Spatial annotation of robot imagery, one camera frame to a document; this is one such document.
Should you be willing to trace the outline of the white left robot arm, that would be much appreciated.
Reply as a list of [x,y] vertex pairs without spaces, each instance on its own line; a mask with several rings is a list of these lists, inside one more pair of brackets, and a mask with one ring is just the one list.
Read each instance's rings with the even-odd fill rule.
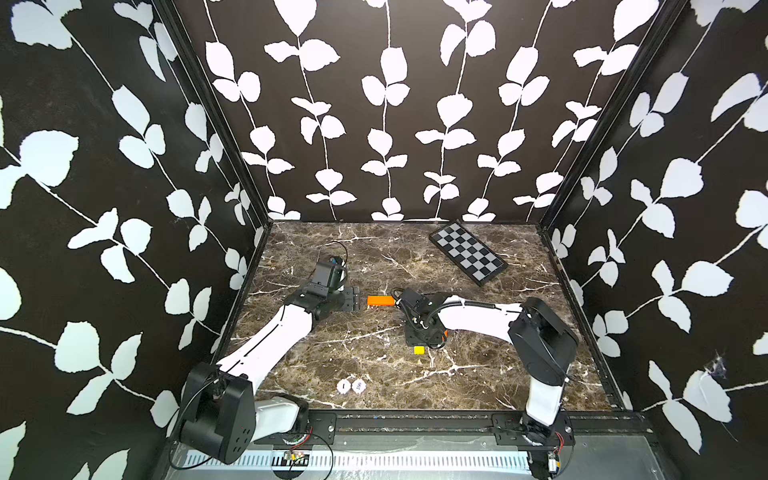
[[300,289],[289,295],[267,325],[238,350],[190,371],[172,439],[232,464],[253,441],[293,430],[299,402],[286,395],[257,401],[258,388],[320,320],[336,311],[359,309],[357,287],[322,295]]

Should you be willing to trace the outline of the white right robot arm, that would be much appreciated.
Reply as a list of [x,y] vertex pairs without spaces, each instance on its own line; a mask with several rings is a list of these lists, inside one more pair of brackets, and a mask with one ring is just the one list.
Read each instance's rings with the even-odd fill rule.
[[579,340],[543,300],[529,297],[522,303],[495,304],[405,289],[394,295],[394,301],[404,314],[410,346],[440,349],[454,330],[512,345],[530,378],[522,424],[529,430],[548,430],[554,425]]

